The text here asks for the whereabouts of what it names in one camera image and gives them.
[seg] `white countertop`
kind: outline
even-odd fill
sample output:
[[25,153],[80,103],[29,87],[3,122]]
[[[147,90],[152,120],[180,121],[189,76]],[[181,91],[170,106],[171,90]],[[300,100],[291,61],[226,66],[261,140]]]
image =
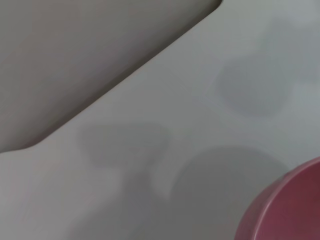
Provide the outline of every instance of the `white countertop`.
[[6,240],[231,240],[320,155],[320,4],[225,0],[47,139],[0,155]]

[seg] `pink object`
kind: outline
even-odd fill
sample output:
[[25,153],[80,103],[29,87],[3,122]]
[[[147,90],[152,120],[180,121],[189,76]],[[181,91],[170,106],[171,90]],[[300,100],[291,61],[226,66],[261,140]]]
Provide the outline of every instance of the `pink object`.
[[320,157],[260,193],[234,240],[320,240]]

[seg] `pink cup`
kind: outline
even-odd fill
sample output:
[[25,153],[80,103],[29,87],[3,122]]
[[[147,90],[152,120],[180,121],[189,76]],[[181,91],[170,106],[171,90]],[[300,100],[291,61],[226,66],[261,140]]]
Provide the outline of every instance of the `pink cup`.
[[260,193],[242,217],[234,240],[320,240],[320,157]]

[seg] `gray surface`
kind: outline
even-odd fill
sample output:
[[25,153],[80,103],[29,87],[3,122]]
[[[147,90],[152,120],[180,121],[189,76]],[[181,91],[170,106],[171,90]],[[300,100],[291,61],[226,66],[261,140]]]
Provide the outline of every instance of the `gray surface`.
[[0,151],[46,137],[217,5],[217,0],[1,1]]

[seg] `pink rim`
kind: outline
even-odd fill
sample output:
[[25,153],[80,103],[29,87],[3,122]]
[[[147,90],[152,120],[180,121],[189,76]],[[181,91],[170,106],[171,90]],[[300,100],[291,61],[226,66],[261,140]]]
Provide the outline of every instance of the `pink rim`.
[[256,236],[257,233],[261,227],[261,223],[263,221],[263,218],[268,210],[268,208],[270,207],[270,205],[272,204],[272,202],[274,201],[274,199],[276,198],[276,196],[281,192],[281,190],[288,184],[288,182],[290,182],[293,178],[295,178],[298,174],[302,173],[303,171],[307,170],[309,167],[312,167],[316,164],[320,163],[320,157],[314,158],[310,161],[307,161],[306,163],[296,167],[295,169],[293,169],[292,171],[288,172],[287,174],[284,175],[283,179],[281,180],[281,182],[279,183],[279,185],[274,189],[274,191],[272,192],[272,194],[266,199],[265,204],[262,208],[262,211],[260,212],[258,218],[257,218],[257,222],[254,226],[254,230],[253,230],[253,236],[251,237],[250,240],[256,240]]

